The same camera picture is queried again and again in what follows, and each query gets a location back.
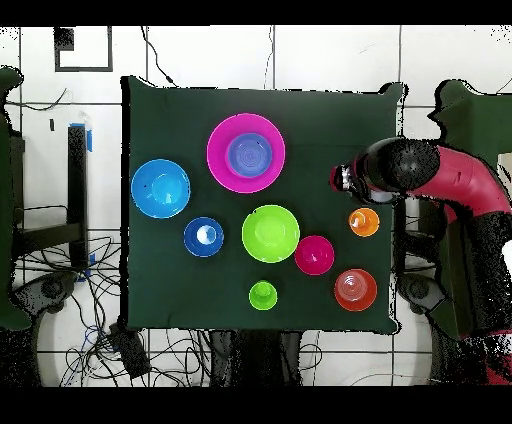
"floor tile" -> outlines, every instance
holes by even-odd
[[[0,27],[0,67],[20,66],[20,44],[18,27]],[[15,88],[7,95],[7,100],[12,102],[20,101],[20,89]]]
[[[211,357],[207,354],[207,360],[204,362],[208,372],[211,369]],[[201,382],[202,367],[199,365],[197,357],[192,353],[162,353],[151,355],[151,387],[200,387],[208,386],[209,377],[206,373],[203,375]]]
[[[68,355],[68,365],[66,364],[66,354],[64,353],[39,353],[38,354],[39,373],[41,376],[41,383],[43,387],[58,387],[62,381],[62,385],[66,387],[80,387],[81,383],[81,367],[79,362],[75,361],[78,359],[77,354]],[[125,368],[120,361],[104,361],[110,368],[114,375],[124,374]],[[111,387],[115,386],[112,378],[109,379],[97,379],[94,377],[109,377],[105,366],[96,359],[93,358],[90,365],[95,369],[94,372],[89,374],[89,370],[84,371],[84,387]],[[119,387],[144,387],[148,384],[148,375],[143,376],[144,382],[141,378],[136,378],[130,382],[130,377],[127,374],[116,376],[115,380]]]
[[[306,331],[301,346],[315,344],[318,331]],[[391,351],[391,336],[368,332],[331,332],[321,331],[317,345],[322,351],[388,352]],[[314,351],[314,346],[305,346],[302,351]]]
[[[92,238],[100,236],[99,234],[92,234]],[[105,250],[108,246],[104,246],[108,240],[93,240],[90,242],[90,251],[96,251],[96,261],[101,261]],[[110,247],[107,255],[114,253],[118,245]],[[119,282],[119,271],[112,270],[112,267],[119,265],[119,252],[113,254],[110,258],[106,259],[105,263],[97,263],[91,270],[91,287],[95,291],[106,315],[105,331],[109,331],[108,327],[117,321],[120,313],[119,304],[119,287],[111,283]],[[90,286],[87,281],[76,282],[73,296],[78,301],[82,308],[82,317],[88,326],[96,325],[94,315],[94,300],[91,293]],[[98,314],[100,319],[102,317],[101,308],[98,306]],[[145,338],[145,345],[148,345],[147,332],[142,333]],[[40,351],[66,351],[69,348],[75,347],[81,349],[84,343],[85,327],[80,320],[80,311],[75,301],[68,298],[65,301],[65,307],[57,314],[45,314],[41,322],[38,337],[38,350]]]
[[[441,137],[441,128],[437,123],[428,118],[428,114],[434,108],[405,108],[403,135],[413,139],[437,140]]]
[[[314,364],[311,354],[300,354],[301,368]],[[304,386],[389,386],[390,374],[391,354],[388,353],[324,353],[316,373],[314,368],[301,371]]]
[[[87,152],[88,226],[119,228],[120,106],[62,105],[49,111],[23,111],[25,207],[67,205],[68,127],[84,122],[92,130],[92,152]],[[55,210],[35,211],[25,217],[25,227],[62,222],[55,218]]]
[[[278,25],[276,88],[376,92],[398,81],[398,25]]]
[[[395,353],[393,385],[416,386],[429,383],[432,355]]]
[[[463,79],[481,93],[496,93],[512,77],[510,28],[499,25],[404,25],[402,81],[408,105],[434,106],[446,79]],[[508,85],[502,92],[512,92]]]
[[[402,328],[395,335],[395,350],[432,351],[432,336],[427,318],[424,315],[414,314],[409,303],[398,294],[396,296],[396,317]]]
[[[107,27],[75,27],[74,51],[61,52],[61,66],[103,66]],[[24,102],[121,102],[120,77],[145,76],[146,44],[140,28],[112,28],[112,72],[55,72],[53,28],[23,28],[21,35]]]
[[[180,87],[262,90],[272,51],[269,29],[270,25],[157,26],[149,27],[149,41],[160,68]],[[156,67],[151,48],[148,63],[149,81],[171,86]],[[271,65],[272,58],[267,88],[272,86]]]
[[[500,180],[505,185],[505,188],[508,190],[509,194],[512,195],[512,182],[509,180],[509,177],[512,175],[512,152],[499,155],[498,163],[501,165],[498,166],[498,175]]]

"table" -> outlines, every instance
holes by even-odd
[[[155,88],[123,77],[122,270],[127,284],[130,327],[373,331],[391,334],[391,216],[389,205],[375,207],[381,226],[371,237],[352,233],[347,219],[358,205],[328,185],[334,165],[349,161],[369,144],[396,134],[401,84],[380,93],[258,91],[209,88]],[[206,144],[225,118],[242,112],[265,116],[286,143],[281,175],[258,193],[233,193],[218,184],[206,163]],[[191,182],[191,198],[170,219],[152,219],[135,206],[129,184],[145,162],[164,158],[180,164]],[[245,251],[241,227],[256,207],[278,204],[297,218],[301,237],[319,234],[333,244],[336,260],[329,272],[303,274],[293,257],[277,264],[256,261]],[[210,258],[197,258],[183,245],[183,231],[198,216],[216,219],[224,245]],[[348,312],[334,298],[336,277],[364,268],[377,281],[374,304]],[[270,311],[253,309],[250,287],[271,281],[278,303]]]

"cup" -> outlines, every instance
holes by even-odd
[[[258,281],[249,291],[249,302],[258,311],[268,311],[277,303],[277,290],[268,281]]]
[[[360,237],[369,237],[379,229],[379,215],[373,209],[359,208],[348,218],[351,230]]]
[[[377,297],[377,283],[367,271],[349,269],[336,279],[334,296],[347,311],[364,311]]]

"red bowl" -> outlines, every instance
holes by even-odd
[[[377,297],[375,279],[363,269],[342,272],[334,285],[334,296],[341,307],[351,312],[368,309]]]
[[[325,237],[308,236],[299,242],[294,257],[302,272],[321,275],[329,271],[334,263],[334,249]]]

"dark blue bowl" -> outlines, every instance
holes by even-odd
[[[170,218],[185,209],[190,199],[187,173],[165,159],[146,162],[137,169],[131,189],[135,205],[152,218]]]
[[[194,256],[207,258],[215,255],[224,241],[224,232],[217,221],[207,217],[195,218],[184,232],[184,243]]]

